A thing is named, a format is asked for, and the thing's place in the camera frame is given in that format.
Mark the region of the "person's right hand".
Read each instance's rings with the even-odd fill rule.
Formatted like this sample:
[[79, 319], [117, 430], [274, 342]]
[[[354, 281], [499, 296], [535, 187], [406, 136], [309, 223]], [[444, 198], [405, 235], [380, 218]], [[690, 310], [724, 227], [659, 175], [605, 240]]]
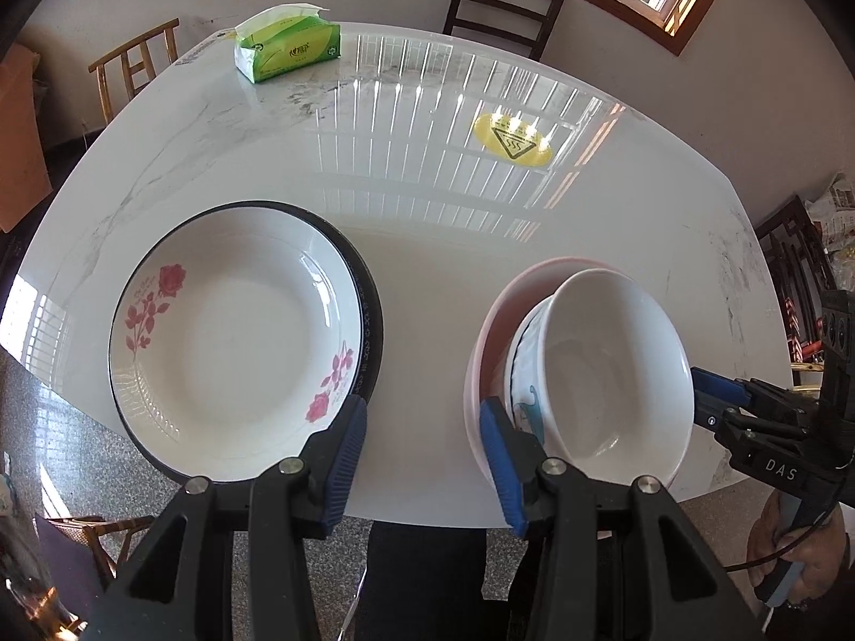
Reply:
[[[780, 492], [774, 490], [768, 496], [761, 515], [752, 525], [747, 544], [748, 560], [771, 556], [804, 533], [804, 528], [793, 529], [787, 534], [778, 533], [780, 501]], [[792, 584], [788, 595], [790, 604], [801, 605], [822, 598], [852, 563], [846, 529], [851, 521], [851, 508], [836, 505], [829, 518], [816, 531], [782, 556], [781, 561], [803, 564], [802, 573]]]

